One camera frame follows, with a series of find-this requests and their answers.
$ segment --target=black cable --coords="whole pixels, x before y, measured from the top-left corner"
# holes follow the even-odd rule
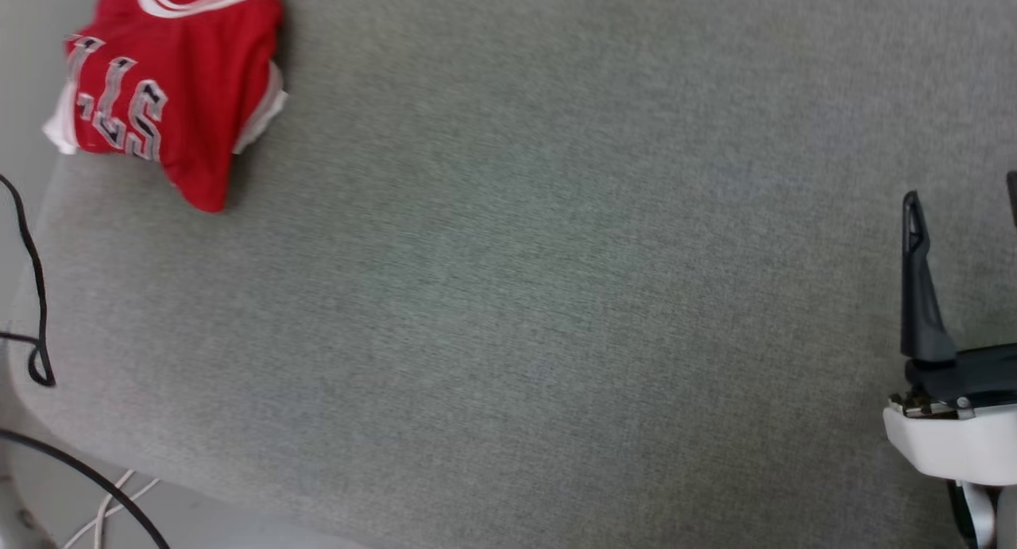
[[[17,228],[21,234],[21,242],[24,244],[24,248],[28,251],[28,258],[32,259],[32,269],[36,277],[36,292],[39,293],[39,337],[28,337],[24,334],[15,334],[14,332],[3,332],[0,331],[0,340],[13,340],[16,343],[26,343],[32,344],[32,355],[28,356],[28,376],[36,383],[41,383],[43,386],[56,386],[56,378],[53,375],[53,365],[50,364],[50,353],[46,347],[46,317],[47,317],[47,306],[46,306],[46,282],[43,281],[43,262],[39,258],[39,249],[36,249],[36,242],[32,241],[32,234],[28,231],[28,219],[24,215],[24,201],[21,201],[21,194],[17,193],[17,188],[14,184],[10,183],[6,177],[0,175],[0,184],[4,184],[7,190],[10,190],[11,198],[14,198],[14,209],[17,211]],[[36,359],[40,358],[43,363],[43,373],[39,372],[38,364]],[[144,528],[144,531],[148,532],[152,536],[153,541],[156,542],[156,546],[159,549],[170,549],[170,546],[163,539],[163,535],[159,533],[156,526],[148,520],[148,516],[138,508],[138,506],[130,500],[127,494],[124,494],[116,485],[103,477],[102,474],[96,472],[89,468],[83,462],[77,460],[73,455],[55,448],[47,443],[41,442],[39,440],[29,438],[27,436],[22,436],[16,432],[11,432],[10,430],[0,429],[0,439],[8,440],[16,444],[21,444],[22,446],[33,448],[36,451],[40,451],[49,455],[50,458],[62,462],[63,464],[73,468],[82,476],[88,478],[93,482],[99,484],[110,495],[112,495],[117,501],[119,501],[137,523]]]
[[[29,447],[36,451],[45,453],[46,455],[49,455],[50,458],[58,462],[65,463],[67,466],[70,466],[82,476],[88,478],[92,481],[95,481],[103,489],[108,491],[110,495],[113,496],[114,499],[119,501],[120,504],[124,506],[124,509],[127,509],[131,515],[134,515],[134,518],[137,520],[137,523],[140,524],[142,528],[144,528],[144,531],[148,532],[149,536],[152,536],[153,541],[156,542],[156,547],[159,547],[159,549],[170,549],[170,546],[166,543],[166,540],[163,539],[163,535],[159,533],[159,530],[156,529],[156,526],[152,523],[151,520],[148,520],[148,516],[145,515],[144,512],[142,512],[141,509],[133,501],[130,500],[130,497],[128,497],[126,493],[121,491],[120,488],[115,486],[112,481],[107,480],[105,477],[103,477],[102,474],[89,468],[79,459],[76,459],[73,455],[70,455],[69,453],[62,451],[58,448],[55,448],[47,443],[29,438],[28,436],[22,436],[21,434],[18,434],[17,432],[11,432],[10,430],[0,429],[0,439],[8,440],[14,442],[15,444],[21,444],[22,446]]]
[[[33,338],[23,334],[14,334],[14,332],[0,331],[0,339],[32,344],[32,354],[28,355],[28,376],[42,386],[56,386],[57,379],[53,375],[53,365],[50,363],[50,351],[46,346],[46,319],[49,311],[46,305],[46,282],[43,280],[43,262],[39,259],[39,249],[36,249],[36,242],[32,241],[32,234],[28,233],[28,219],[24,215],[24,201],[21,201],[21,194],[17,193],[17,188],[2,173],[0,173],[0,184],[4,184],[7,187],[7,190],[10,191],[10,197],[14,200],[14,209],[17,211],[17,230],[21,234],[21,242],[24,244],[25,250],[28,251],[28,258],[32,259],[32,270],[36,277],[36,293],[39,295],[39,337]],[[37,358],[42,360],[43,372],[39,372]]]

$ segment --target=white floor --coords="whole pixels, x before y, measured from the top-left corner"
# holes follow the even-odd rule
[[[66,444],[54,441],[40,423],[29,416],[19,416],[16,431],[75,453]],[[56,547],[96,516],[105,495],[98,486],[73,470],[21,447],[7,451],[10,473],[24,506],[44,529]],[[78,456],[111,481],[123,470],[105,463]],[[146,476],[135,476],[125,487],[133,494],[147,484]],[[273,517],[258,515],[215,501],[174,484],[160,483],[141,497],[138,506],[152,518],[173,549],[365,549],[361,545],[316,534]],[[106,549],[144,549],[152,541],[126,511],[111,516],[106,526]],[[91,548],[91,535],[82,537],[75,548]]]

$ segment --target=gray wall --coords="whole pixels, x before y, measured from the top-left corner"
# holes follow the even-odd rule
[[[91,19],[95,0],[0,0],[0,173],[34,220],[57,154],[41,126],[63,82],[61,42]],[[0,193],[0,325],[27,259],[6,190]]]

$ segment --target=red jersey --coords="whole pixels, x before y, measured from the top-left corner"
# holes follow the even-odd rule
[[[100,0],[66,43],[44,132],[64,154],[160,162],[194,207],[220,211],[232,155],[286,100],[272,61],[282,13],[281,0]]]

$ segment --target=gray fabric surface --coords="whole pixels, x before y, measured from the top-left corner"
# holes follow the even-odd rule
[[[955,546],[880,418],[899,209],[1017,339],[1015,0],[286,1],[224,215],[58,166],[58,435],[378,549]]]

